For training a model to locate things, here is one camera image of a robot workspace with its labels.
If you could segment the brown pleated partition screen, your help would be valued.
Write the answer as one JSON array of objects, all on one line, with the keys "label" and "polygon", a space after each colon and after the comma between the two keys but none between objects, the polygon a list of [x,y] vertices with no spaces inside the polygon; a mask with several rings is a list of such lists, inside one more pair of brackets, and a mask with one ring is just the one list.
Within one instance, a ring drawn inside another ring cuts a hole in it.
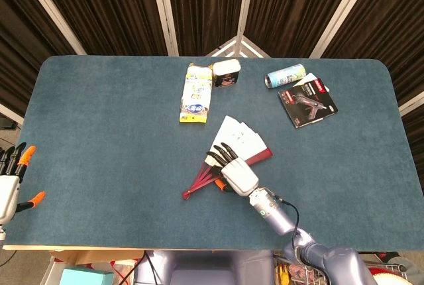
[{"label": "brown pleated partition screen", "polygon": [[[312,54],[342,0],[250,0],[245,36],[273,57]],[[167,54],[156,0],[52,0],[89,55]],[[170,0],[182,56],[234,37],[242,0]],[[74,49],[39,0],[0,0],[0,105],[24,115],[42,63]],[[326,58],[373,58],[397,102],[424,91],[424,0],[357,0]]]}]

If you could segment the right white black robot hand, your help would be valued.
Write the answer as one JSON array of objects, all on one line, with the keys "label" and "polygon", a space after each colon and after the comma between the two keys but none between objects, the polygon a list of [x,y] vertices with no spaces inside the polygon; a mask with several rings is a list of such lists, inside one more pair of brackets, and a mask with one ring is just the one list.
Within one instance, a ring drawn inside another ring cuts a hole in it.
[{"label": "right white black robot hand", "polygon": [[213,147],[218,153],[207,151],[206,154],[221,166],[224,179],[239,196],[247,197],[258,188],[257,175],[229,145],[222,142]]}]

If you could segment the black glue gun package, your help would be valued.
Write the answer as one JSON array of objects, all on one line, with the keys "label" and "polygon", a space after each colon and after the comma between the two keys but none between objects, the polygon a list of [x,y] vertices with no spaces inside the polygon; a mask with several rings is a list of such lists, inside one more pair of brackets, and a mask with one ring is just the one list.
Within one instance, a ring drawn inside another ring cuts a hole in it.
[{"label": "black glue gun package", "polygon": [[338,113],[338,108],[321,79],[279,91],[279,98],[296,129]]}]

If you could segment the purple robot torso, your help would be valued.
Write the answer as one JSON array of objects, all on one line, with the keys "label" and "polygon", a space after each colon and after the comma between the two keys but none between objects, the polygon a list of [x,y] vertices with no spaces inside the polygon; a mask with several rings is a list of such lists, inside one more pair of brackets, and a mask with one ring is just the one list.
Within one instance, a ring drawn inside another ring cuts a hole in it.
[{"label": "purple robot torso", "polygon": [[148,251],[134,285],[274,285],[269,250]]}]

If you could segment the blue white beverage can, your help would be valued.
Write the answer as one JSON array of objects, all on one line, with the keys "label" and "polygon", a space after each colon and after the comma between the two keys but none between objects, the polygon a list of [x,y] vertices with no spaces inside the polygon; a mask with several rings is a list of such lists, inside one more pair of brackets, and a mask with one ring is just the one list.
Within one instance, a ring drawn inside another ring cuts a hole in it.
[{"label": "blue white beverage can", "polygon": [[269,89],[280,87],[306,76],[306,70],[302,64],[296,64],[281,70],[270,72],[264,77],[264,83]]}]

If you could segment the teal box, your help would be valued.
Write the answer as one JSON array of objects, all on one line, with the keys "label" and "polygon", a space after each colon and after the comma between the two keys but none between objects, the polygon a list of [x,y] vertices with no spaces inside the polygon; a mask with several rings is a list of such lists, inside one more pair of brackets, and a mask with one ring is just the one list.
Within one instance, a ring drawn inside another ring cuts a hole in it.
[{"label": "teal box", "polygon": [[65,268],[59,285],[113,285],[113,278],[111,272]]}]

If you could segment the blue felt table mat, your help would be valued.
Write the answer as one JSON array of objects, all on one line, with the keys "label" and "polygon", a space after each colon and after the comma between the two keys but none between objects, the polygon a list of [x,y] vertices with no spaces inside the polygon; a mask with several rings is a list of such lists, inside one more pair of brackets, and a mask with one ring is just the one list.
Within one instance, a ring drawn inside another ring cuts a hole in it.
[{"label": "blue felt table mat", "polygon": [[[261,186],[328,247],[424,249],[424,196],[388,69],[371,59],[243,58],[215,88],[205,124],[179,121],[187,67],[210,58],[53,56],[38,74],[20,141],[36,152],[20,200],[44,201],[6,226],[5,248],[280,249],[246,198],[213,184],[183,199],[226,116],[273,156]],[[273,89],[264,77],[302,64]],[[319,78],[338,113],[296,129],[278,92]]]}]

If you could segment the yellow white snack package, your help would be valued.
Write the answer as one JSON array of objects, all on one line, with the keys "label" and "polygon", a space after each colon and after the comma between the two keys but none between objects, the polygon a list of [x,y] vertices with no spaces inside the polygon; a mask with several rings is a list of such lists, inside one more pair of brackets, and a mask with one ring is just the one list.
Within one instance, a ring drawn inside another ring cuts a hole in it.
[{"label": "yellow white snack package", "polygon": [[185,75],[180,104],[181,123],[206,123],[211,102],[213,71],[191,63]]}]

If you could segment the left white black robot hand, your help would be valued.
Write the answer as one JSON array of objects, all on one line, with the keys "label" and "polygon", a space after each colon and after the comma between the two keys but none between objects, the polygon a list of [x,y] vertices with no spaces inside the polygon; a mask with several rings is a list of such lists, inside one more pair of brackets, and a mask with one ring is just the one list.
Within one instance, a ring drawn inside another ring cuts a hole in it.
[{"label": "left white black robot hand", "polygon": [[18,202],[23,178],[36,152],[34,145],[28,148],[26,145],[22,142],[7,150],[0,149],[0,230],[16,213],[36,208],[46,196],[45,191],[40,191],[32,199]]}]

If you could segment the red ribbed paper folding fan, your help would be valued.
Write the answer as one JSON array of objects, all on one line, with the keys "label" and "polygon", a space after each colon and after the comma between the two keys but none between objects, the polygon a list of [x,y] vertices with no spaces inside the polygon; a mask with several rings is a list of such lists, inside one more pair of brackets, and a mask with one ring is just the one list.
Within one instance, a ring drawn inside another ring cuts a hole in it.
[{"label": "red ribbed paper folding fan", "polygon": [[206,156],[201,169],[188,190],[182,193],[186,200],[195,191],[209,185],[216,184],[223,192],[233,192],[221,169],[221,162],[230,162],[236,157],[242,158],[249,166],[258,164],[273,156],[273,153],[262,137],[253,131],[246,123],[226,116],[217,132],[210,151],[219,158]]}]

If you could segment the small white black box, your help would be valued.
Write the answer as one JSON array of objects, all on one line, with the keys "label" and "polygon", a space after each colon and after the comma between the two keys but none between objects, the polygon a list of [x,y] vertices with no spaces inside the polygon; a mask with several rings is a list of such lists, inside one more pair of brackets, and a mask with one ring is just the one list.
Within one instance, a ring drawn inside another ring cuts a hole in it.
[{"label": "small white black box", "polygon": [[233,85],[237,82],[241,70],[237,59],[224,60],[212,65],[213,83],[215,87]]}]

